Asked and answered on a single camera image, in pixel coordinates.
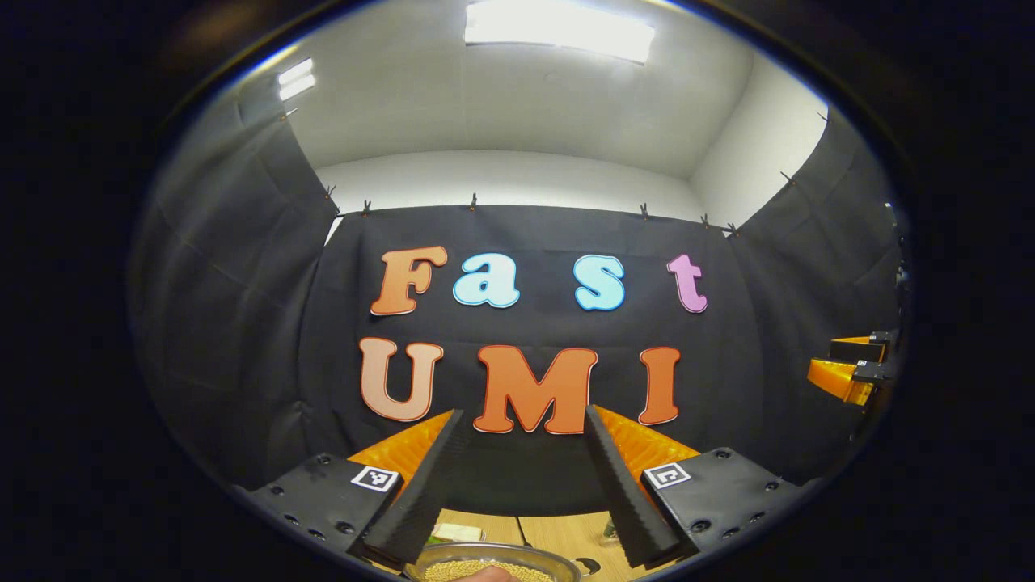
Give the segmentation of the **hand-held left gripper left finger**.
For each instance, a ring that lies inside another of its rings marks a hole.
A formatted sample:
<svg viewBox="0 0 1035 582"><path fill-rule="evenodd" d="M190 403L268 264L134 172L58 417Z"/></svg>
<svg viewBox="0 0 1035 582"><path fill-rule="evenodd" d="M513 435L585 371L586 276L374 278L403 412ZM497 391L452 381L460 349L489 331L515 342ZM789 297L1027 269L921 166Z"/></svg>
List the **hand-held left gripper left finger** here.
<svg viewBox="0 0 1035 582"><path fill-rule="evenodd" d="M466 447L462 410L442 419L411 478L385 464L318 453L254 490L235 487L235 498L343 566L407 566L424 552Z"/></svg>

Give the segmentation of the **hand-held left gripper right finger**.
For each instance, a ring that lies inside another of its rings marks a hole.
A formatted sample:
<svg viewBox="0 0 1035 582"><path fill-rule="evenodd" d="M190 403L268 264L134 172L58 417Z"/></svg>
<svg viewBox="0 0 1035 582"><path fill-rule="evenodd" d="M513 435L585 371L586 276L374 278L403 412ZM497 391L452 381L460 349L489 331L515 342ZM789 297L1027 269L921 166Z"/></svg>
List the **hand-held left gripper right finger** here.
<svg viewBox="0 0 1035 582"><path fill-rule="evenodd" d="M585 409L588 447L611 523L633 568L702 561L758 539L820 490L731 447L694 452L598 405Z"/></svg>

